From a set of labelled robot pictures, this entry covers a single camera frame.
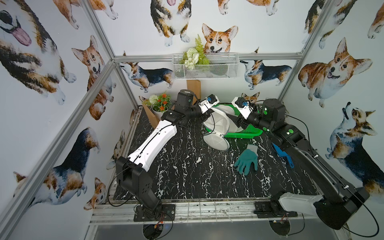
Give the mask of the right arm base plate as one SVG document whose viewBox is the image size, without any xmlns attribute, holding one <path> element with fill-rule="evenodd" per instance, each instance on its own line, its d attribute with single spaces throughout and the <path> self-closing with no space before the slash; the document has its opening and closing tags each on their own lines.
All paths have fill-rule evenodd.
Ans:
<svg viewBox="0 0 384 240">
<path fill-rule="evenodd" d="M 254 214 L 256 214 L 258 218 L 292 218 L 298 216 L 297 212 L 287 212 L 274 201 L 255 202 L 254 205 Z"/>
</svg>

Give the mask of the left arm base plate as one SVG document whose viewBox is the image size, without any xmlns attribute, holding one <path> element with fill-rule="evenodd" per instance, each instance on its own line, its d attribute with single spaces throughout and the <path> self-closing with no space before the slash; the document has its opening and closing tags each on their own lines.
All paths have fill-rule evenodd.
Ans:
<svg viewBox="0 0 384 240">
<path fill-rule="evenodd" d="M 176 205 L 160 204 L 154 210 L 139 205 L 134 211 L 134 222 L 174 221 Z"/>
</svg>

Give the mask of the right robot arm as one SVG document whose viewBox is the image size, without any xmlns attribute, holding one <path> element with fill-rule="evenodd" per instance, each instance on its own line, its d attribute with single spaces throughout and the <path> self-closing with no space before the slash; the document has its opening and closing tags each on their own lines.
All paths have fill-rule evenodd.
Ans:
<svg viewBox="0 0 384 240">
<path fill-rule="evenodd" d="M 240 112 L 236 125 L 262 130 L 321 189 L 315 196 L 279 193 L 272 200 L 280 209 L 318 217 L 328 227 L 340 230 L 369 198 L 365 189 L 355 188 L 320 157 L 297 127 L 286 123 L 286 107 L 279 100 L 265 100 L 259 111 L 242 97 L 234 98 L 232 104 Z"/>
</svg>

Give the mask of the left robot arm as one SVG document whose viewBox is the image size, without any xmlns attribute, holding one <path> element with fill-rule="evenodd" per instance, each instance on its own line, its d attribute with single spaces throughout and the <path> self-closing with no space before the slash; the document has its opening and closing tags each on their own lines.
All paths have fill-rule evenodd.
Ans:
<svg viewBox="0 0 384 240">
<path fill-rule="evenodd" d="M 190 118 L 207 117 L 211 108 L 219 103 L 216 95 L 193 103 L 196 95 L 190 90 L 181 90 L 177 101 L 163 113 L 151 135 L 128 157 L 115 161 L 117 184 L 141 203 L 145 216 L 157 219 L 164 212 L 161 200 L 152 191 L 152 178 L 148 174 L 153 161 L 166 143 L 184 127 Z"/>
</svg>

